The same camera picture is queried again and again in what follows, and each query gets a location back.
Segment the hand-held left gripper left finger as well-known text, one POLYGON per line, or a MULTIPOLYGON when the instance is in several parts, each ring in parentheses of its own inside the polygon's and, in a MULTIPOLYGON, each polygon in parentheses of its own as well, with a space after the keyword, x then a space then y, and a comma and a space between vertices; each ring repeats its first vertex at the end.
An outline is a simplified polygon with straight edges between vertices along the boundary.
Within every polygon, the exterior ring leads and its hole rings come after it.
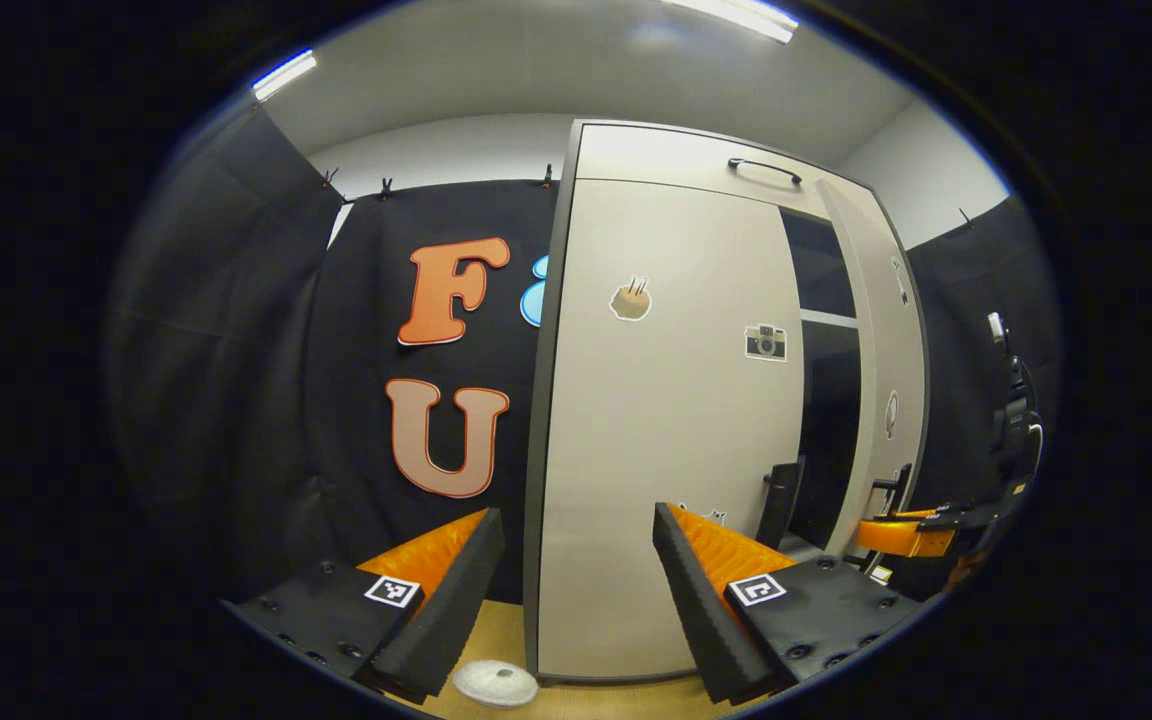
POLYGON ((320 673, 420 705, 460 661, 505 544, 500 510, 471 511, 364 562, 312 561, 227 611, 320 673))

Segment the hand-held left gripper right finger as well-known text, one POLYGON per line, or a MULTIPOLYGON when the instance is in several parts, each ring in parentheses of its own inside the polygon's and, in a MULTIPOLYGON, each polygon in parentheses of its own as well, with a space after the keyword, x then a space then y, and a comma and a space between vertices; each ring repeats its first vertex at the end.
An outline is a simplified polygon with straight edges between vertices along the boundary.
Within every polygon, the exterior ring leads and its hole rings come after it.
POLYGON ((922 602, 844 560, 794 561, 680 506, 654 506, 652 541, 712 702, 810 682, 899 632, 922 602))

